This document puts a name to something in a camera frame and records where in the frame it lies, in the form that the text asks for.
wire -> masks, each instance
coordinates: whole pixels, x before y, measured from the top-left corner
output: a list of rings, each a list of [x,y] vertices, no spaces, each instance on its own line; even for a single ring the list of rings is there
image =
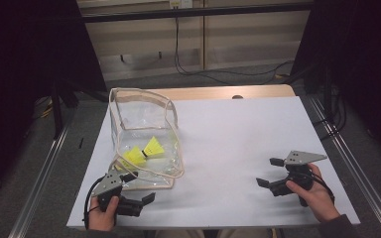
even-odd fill
[[[263,72],[257,72],[257,73],[243,73],[243,72],[235,72],[235,71],[228,71],[228,70],[217,70],[217,69],[216,70],[209,70],[209,71],[196,71],[196,72],[186,71],[181,66],[180,59],[179,59],[179,19],[176,18],[175,66],[176,66],[177,72],[180,73],[181,75],[185,75],[185,76],[199,75],[199,76],[208,77],[208,78],[210,78],[210,79],[212,79],[214,81],[220,82],[220,83],[224,83],[224,84],[227,84],[227,85],[233,85],[230,82],[219,80],[219,79],[214,78],[212,76],[206,75],[205,73],[208,73],[208,72],[223,72],[223,73],[231,73],[231,74],[237,74],[237,75],[243,75],[243,76],[257,76],[257,75],[263,75],[263,74],[267,74],[267,73],[270,73],[270,72],[274,72],[274,74],[272,75],[272,77],[269,80],[261,83],[261,85],[262,85],[262,84],[266,84],[266,83],[269,83],[272,80],[274,80],[275,79],[275,74],[276,74],[277,70],[280,67],[282,67],[282,66],[284,66],[286,64],[289,64],[289,63],[293,63],[293,62],[294,62],[293,60],[287,60],[285,62],[280,63],[279,65],[277,65],[273,69],[270,69],[270,70],[267,70],[267,71],[263,71]]]
[[[85,229],[88,230],[88,225],[89,225],[89,212],[92,211],[93,209],[99,207],[99,206],[96,206],[96,207],[93,207],[92,209],[90,209],[88,211],[88,202],[89,202],[89,198],[91,197],[91,193],[92,191],[94,190],[94,188],[104,179],[105,176],[99,178],[98,180],[96,180],[91,188],[89,189],[88,191],[88,194],[86,195],[86,199],[85,199],[85,205],[84,205],[84,218],[82,219],[82,221],[84,222],[84,225],[85,225]]]
[[[324,182],[324,180],[320,176],[315,175],[313,173],[312,173],[312,175],[308,175],[308,174],[299,173],[299,172],[291,172],[291,174],[292,175],[303,176],[303,177],[306,177],[308,179],[311,179],[311,180],[319,183],[320,185],[322,185],[326,189],[326,191],[329,194],[329,197],[332,200],[332,202],[335,202],[335,196],[333,195],[332,190],[329,188],[329,186],[326,184],[326,182]]]
[[[352,25],[353,25],[353,22],[354,22],[355,15],[356,15],[356,13],[357,13],[358,4],[359,4],[359,1],[356,0],[356,1],[355,1],[355,4],[354,4],[354,6],[353,6],[352,14],[351,14],[351,16],[350,16],[350,18],[349,18],[349,22],[348,22],[347,30],[346,30],[344,36],[342,36],[342,42],[341,42],[341,44],[340,44],[340,47],[339,47],[338,49],[335,50],[335,52],[337,52],[337,53],[340,52],[341,49],[344,47],[344,45],[345,45],[345,43],[346,43],[346,41],[347,41],[347,39],[348,39],[348,37],[349,37],[349,34],[350,34],[351,30],[352,30]],[[332,49],[332,47],[329,47],[329,50],[328,50],[328,52],[326,53],[326,57],[325,57],[325,60],[324,60],[324,64],[325,64],[325,65],[327,65],[327,64],[329,64],[329,63],[331,63],[332,61],[335,60],[335,59],[326,59],[326,58],[329,57],[330,49]],[[335,104],[337,104],[337,106],[338,106],[338,109],[337,109],[337,110],[338,110],[338,113],[339,113],[339,103],[338,103],[338,100],[339,100],[339,95],[338,95],[338,97],[337,97],[337,100],[335,101]],[[330,131],[329,133],[327,133],[325,136],[323,136],[323,137],[320,138],[321,141],[323,141],[323,140],[325,140],[325,139],[327,139],[327,138],[329,138],[329,137],[331,137],[331,136],[334,136],[335,134],[339,133],[339,132],[344,128],[344,126],[345,126],[345,124],[346,124],[346,108],[345,108],[345,101],[344,101],[343,99],[342,99],[342,107],[343,107],[343,115],[342,115],[342,116],[341,116],[340,114],[333,114],[333,113],[332,113],[332,115],[331,115],[330,118],[329,118],[329,117],[326,117],[326,118],[324,118],[323,120],[320,120],[320,121],[314,123],[314,124],[319,124],[319,123],[321,123],[321,122],[328,121],[328,122],[331,122],[332,124],[334,124],[334,123],[333,123],[333,117],[336,116],[336,115],[338,115],[338,122],[336,123],[336,125],[334,125],[336,129],[331,128],[331,131]]]
[[[329,121],[329,122],[332,122],[333,121],[333,118],[337,115],[339,115],[340,113],[340,110],[339,110],[339,98],[340,98],[340,93],[336,94],[336,95],[333,95],[334,97],[336,97],[335,101],[333,102],[333,110],[332,110],[332,114],[330,116],[327,116],[319,121],[316,121],[316,122],[312,122],[312,124],[314,126],[317,126],[319,125],[320,123],[322,122],[326,122],[326,121]]]

power outlet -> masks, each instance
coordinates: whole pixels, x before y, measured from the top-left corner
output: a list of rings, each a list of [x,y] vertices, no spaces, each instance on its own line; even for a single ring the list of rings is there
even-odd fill
[[[181,8],[181,0],[170,0],[170,9]]]
[[[192,8],[192,0],[182,0],[181,8]]]
[[[170,9],[192,8],[192,0],[170,0]]]

sleeve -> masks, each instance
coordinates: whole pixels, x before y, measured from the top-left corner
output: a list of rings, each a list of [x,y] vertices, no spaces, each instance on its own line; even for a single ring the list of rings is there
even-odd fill
[[[323,238],[360,238],[360,235],[345,214],[322,223],[318,230]]]
[[[117,235],[109,231],[87,230],[85,238],[118,238]]]

metal frame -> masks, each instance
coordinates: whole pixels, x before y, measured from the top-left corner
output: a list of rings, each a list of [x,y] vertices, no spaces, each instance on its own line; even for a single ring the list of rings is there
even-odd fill
[[[42,170],[36,179],[30,194],[24,203],[23,209],[21,210],[18,218],[12,227],[9,238],[23,238],[26,236],[29,229],[30,223],[33,220],[34,214],[37,207],[39,206],[40,198],[45,190],[46,183],[48,182],[49,176],[51,175],[52,169],[58,159],[58,154],[64,144],[64,138],[67,134],[67,128],[73,120],[75,114],[75,109],[70,109],[68,112],[68,117],[66,123],[61,131],[61,134],[57,139],[54,139],[52,147],[46,157],[45,163],[42,166]]]
[[[121,22],[132,20],[149,20],[163,18],[183,18],[183,17],[202,17],[236,14],[254,13],[274,13],[274,12],[295,12],[309,11],[318,3],[285,3],[254,5],[242,7],[215,7],[215,8],[188,8],[175,10],[158,10],[146,12],[116,13],[116,14],[87,14],[82,17],[54,17],[34,20],[36,24],[67,24],[67,23],[99,23],[99,22]]]
[[[310,100],[311,100],[312,107],[317,113],[317,116],[319,117],[319,119],[324,120],[325,119],[325,114],[323,113],[324,108],[322,104],[320,103],[320,101],[317,98],[310,98]],[[374,188],[374,186],[372,185],[372,183],[370,182],[370,180],[364,173],[363,169],[357,163],[357,160],[355,159],[354,155],[349,150],[348,146],[345,144],[345,141],[342,139],[341,135],[339,133],[333,133],[336,130],[335,126],[327,123],[326,121],[323,121],[322,124],[324,129],[327,131],[327,133],[331,134],[330,138],[332,139],[333,143],[338,149],[340,155],[345,161],[348,169],[350,170],[356,183],[358,184],[361,191],[363,192],[365,198],[369,202],[377,219],[381,223],[381,197],[379,193],[376,191],[376,189]]]

gray floor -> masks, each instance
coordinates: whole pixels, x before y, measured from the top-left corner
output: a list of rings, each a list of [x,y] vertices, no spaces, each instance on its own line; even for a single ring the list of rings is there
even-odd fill
[[[253,73],[265,71],[275,66],[276,64],[244,66],[228,68],[228,70]],[[287,65],[280,68],[278,73],[288,73],[290,68],[291,66]],[[231,85],[261,84],[270,80],[272,76],[271,73],[243,76],[223,72],[209,72],[206,75]],[[109,88],[115,86],[163,88],[226,85],[200,75],[183,76],[178,73],[170,73],[152,76],[143,74],[142,76],[128,80],[109,80],[106,84]],[[275,79],[273,82],[278,83],[280,79]],[[304,94],[303,82],[299,81],[293,87],[301,96],[312,120],[318,120],[318,116],[311,105],[310,98],[312,96]],[[76,109],[63,110],[64,116],[73,113],[73,120],[67,129],[63,146],[58,153],[52,173],[44,186],[43,196],[35,208],[26,237],[83,237],[84,235],[83,232],[69,229],[65,225],[85,173],[87,162],[91,157],[107,104],[97,102],[86,95],[79,95],[78,97],[80,103]],[[37,107],[37,114],[43,111],[44,106],[46,104]],[[347,112],[347,124],[342,130],[341,136],[381,196],[381,145],[369,136],[367,127],[349,105]],[[317,133],[320,137],[324,135],[325,131],[322,126],[317,126]],[[11,167],[12,170],[2,178],[2,188],[0,189],[0,237],[8,237],[10,234],[54,142],[53,135],[52,115],[36,120],[17,155],[17,160],[12,165],[5,165]],[[331,139],[324,140],[323,146],[362,222],[357,227],[358,231],[363,237],[381,237],[381,223],[371,209],[369,201],[364,197],[361,187],[348,170],[339,150]],[[286,228],[283,229],[283,232],[285,237],[318,237],[314,227]],[[142,232],[136,230],[120,230],[119,233],[123,237],[143,237]]]

